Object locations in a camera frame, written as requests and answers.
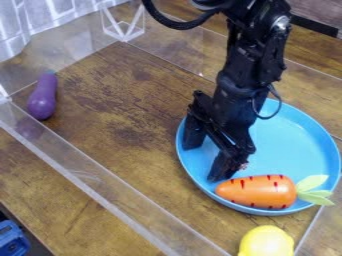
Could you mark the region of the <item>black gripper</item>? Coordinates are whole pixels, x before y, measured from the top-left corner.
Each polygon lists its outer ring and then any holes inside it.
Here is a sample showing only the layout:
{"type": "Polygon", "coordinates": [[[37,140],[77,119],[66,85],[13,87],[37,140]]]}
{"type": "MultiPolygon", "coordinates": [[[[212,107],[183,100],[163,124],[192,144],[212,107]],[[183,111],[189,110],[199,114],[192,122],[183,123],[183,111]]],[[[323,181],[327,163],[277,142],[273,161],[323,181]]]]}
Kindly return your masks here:
{"type": "Polygon", "coordinates": [[[217,153],[207,180],[229,179],[245,168],[247,158],[256,148],[249,136],[249,127],[259,118],[268,90],[224,92],[217,89],[209,97],[203,91],[193,92],[184,120],[181,147],[191,150],[201,146],[208,136],[217,146],[217,153]]]}

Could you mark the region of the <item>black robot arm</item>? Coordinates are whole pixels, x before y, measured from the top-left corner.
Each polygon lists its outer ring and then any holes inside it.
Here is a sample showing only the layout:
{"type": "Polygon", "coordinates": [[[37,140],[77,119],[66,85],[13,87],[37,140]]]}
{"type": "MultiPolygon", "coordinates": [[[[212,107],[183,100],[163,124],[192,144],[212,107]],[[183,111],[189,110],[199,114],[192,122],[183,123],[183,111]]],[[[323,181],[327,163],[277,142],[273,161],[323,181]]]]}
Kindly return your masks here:
{"type": "Polygon", "coordinates": [[[211,139],[219,153],[207,180],[228,179],[248,163],[255,145],[248,133],[272,83],[285,70],[284,45],[291,31],[285,0],[192,0],[196,8],[227,16],[228,42],[223,69],[212,95],[193,92],[184,123],[181,147],[201,146],[211,139]]]}

